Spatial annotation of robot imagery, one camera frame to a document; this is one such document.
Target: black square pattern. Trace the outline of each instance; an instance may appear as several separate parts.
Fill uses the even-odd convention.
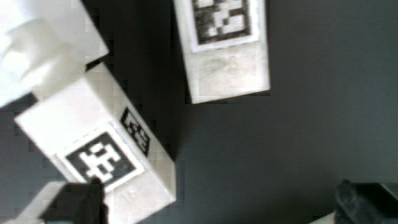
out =
[[[191,0],[199,45],[250,35],[248,0]]]
[[[65,160],[85,181],[99,178],[104,187],[136,169],[106,132],[65,155]]]
[[[147,156],[151,138],[147,136],[145,130],[140,126],[140,123],[136,121],[136,118],[135,118],[133,113],[127,108],[124,110],[122,117],[120,117],[120,125],[122,125],[126,132],[129,134],[129,137],[140,147],[140,151],[142,151],[143,155]]]

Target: white object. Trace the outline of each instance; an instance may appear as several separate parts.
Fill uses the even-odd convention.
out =
[[[46,20],[85,62],[106,55],[108,49],[80,0],[1,0],[0,36],[33,19]]]
[[[311,224],[334,224],[334,213],[311,222]]]
[[[175,200],[174,162],[101,64],[16,122],[71,182],[104,181],[110,224]]]
[[[58,195],[65,182],[49,182],[14,220],[8,220],[3,224],[44,224],[39,219],[42,212],[49,206],[49,203]]]
[[[0,1],[0,107],[42,100],[108,53],[78,0]]]
[[[263,0],[174,0],[191,102],[270,89]]]

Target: white box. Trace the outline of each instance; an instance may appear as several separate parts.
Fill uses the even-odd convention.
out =
[[[85,62],[106,55],[108,49],[80,0],[1,0],[0,36],[33,19],[46,20]]]
[[[53,70],[69,72],[67,69],[74,67],[83,71],[85,63],[106,53],[106,45],[80,0],[1,0],[0,107],[32,91],[37,73],[53,75]],[[62,81],[51,82],[55,89],[67,84],[62,82],[71,81],[72,77],[56,79]],[[49,89],[40,92],[35,88],[39,100],[51,94]]]
[[[175,200],[174,162],[103,64],[16,122],[67,180],[103,180],[110,224],[138,222]]]
[[[174,0],[191,102],[270,89],[263,0]]]

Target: black and white marker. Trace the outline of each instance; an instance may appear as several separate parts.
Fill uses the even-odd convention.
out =
[[[175,200],[174,162],[103,64],[16,122],[67,180],[101,180],[110,224],[136,223]]]
[[[191,102],[266,91],[263,0],[174,0]]]

